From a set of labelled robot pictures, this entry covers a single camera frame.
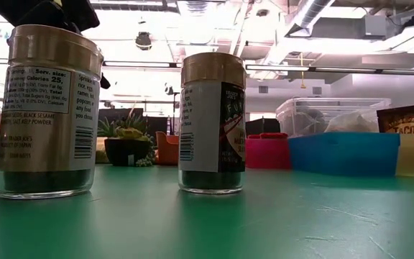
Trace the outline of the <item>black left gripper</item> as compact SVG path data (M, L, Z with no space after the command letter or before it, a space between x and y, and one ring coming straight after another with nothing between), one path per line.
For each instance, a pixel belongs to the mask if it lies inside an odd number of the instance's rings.
M79 35L100 25L88 0L0 0L0 15L13 26L67 24Z

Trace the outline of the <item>furikake jar gold lid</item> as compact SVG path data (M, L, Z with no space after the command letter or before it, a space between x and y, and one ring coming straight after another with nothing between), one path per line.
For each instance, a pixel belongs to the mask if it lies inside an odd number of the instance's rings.
M48 199L93 185L99 47L46 25L15 27L1 113L0 197Z
M227 53L186 57L181 69L179 187L232 194L245 171L245 86L241 58Z

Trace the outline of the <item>taco seasoning packet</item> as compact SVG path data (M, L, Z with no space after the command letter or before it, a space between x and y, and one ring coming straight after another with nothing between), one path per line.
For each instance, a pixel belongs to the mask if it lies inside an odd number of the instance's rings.
M377 110L381 133L414 134L414 105Z

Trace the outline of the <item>black ceiling dome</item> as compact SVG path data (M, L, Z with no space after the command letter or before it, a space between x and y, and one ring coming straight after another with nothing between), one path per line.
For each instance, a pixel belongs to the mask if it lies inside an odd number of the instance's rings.
M152 48L152 41L150 39L149 32L139 32L136 39L135 45L143 51L150 50Z

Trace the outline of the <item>long ceiling light bar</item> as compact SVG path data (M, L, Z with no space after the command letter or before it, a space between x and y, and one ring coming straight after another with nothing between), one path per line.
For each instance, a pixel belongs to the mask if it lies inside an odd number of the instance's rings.
M104 61L103 64L108 67L120 68L181 68L180 63L167 62L127 62L127 61Z
M413 69L384 69L384 68L342 68L318 67L297 65L245 65L248 71L274 71L274 72L308 72L308 73L357 73L357 74L383 74L395 76L414 76Z

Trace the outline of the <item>succulent plant in black pot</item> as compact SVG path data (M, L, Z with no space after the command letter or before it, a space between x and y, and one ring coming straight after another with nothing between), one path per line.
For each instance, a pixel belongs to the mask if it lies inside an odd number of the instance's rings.
M138 129L121 129L118 137L107 137L105 140L106 154L110 164L126 167L150 167L155 164L154 137L147 131Z

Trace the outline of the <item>orange plastic bin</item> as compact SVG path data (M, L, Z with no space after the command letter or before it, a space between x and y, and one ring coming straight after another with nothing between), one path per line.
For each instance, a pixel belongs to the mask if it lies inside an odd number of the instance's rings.
M177 165L179 160L179 137L156 132L157 155L159 165Z

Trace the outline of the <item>black box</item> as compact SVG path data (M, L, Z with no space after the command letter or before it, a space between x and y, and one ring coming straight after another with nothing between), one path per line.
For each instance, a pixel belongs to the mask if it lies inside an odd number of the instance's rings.
M261 133L280 133L280 124L276 119L261 118L246 122L247 135Z

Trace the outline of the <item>pink plastic bin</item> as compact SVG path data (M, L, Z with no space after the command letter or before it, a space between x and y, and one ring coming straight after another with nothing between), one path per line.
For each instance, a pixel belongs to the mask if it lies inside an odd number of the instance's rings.
M292 168L287 138L247 138L245 166L253 169Z

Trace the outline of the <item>yellow hanging ceiling pendant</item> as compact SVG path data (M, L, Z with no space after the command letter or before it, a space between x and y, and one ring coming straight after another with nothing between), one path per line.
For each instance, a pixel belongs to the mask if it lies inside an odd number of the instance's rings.
M303 68L302 71L301 71L301 85L300 85L300 87L305 89L306 86L305 86L305 83L304 83L305 70L304 70L304 67L303 67L303 65L304 65L303 64L303 53L300 53L299 58L300 58L300 66Z

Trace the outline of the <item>green table mat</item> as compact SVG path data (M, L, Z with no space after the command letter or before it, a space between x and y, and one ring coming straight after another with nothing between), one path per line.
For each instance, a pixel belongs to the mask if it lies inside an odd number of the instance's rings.
M414 178L245 180L198 195L175 168L102 165L87 194L0 199L0 259L414 259Z

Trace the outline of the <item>clear plastic storage container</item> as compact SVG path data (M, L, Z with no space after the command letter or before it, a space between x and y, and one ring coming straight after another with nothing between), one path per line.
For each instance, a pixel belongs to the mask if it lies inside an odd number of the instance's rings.
M334 117L359 109L388 109L387 98L293 98L276 109L280 131L289 137L300 137L325 133Z

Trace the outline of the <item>crumpled grey wrappers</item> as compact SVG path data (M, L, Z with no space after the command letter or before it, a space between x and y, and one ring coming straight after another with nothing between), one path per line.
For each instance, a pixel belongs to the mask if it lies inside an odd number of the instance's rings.
M328 123L325 132L379 132L374 109L359 109L340 114Z

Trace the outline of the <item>blue plastic bin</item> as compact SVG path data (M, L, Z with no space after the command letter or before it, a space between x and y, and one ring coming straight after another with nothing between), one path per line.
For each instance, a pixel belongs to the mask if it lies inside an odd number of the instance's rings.
M295 171L332 176L396 174L400 136L394 133L327 132L288 140Z

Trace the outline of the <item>corrugated ceiling duct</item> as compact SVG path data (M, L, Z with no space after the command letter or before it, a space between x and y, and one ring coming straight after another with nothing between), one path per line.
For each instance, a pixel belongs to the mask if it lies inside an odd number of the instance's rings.
M190 16L205 16L214 9L214 4L209 1L184 1L183 12Z

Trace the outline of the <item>round silver air duct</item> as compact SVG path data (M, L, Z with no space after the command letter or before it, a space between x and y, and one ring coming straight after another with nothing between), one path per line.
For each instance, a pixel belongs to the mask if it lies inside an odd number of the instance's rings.
M314 24L334 2L335 0L301 0L286 22L286 37L310 37Z

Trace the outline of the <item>grey rectangular air duct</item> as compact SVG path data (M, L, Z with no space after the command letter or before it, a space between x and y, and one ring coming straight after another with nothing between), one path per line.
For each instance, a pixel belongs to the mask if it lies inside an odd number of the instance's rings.
M387 36L387 21L383 16L365 15L359 19L320 18L314 25L311 37L383 40Z

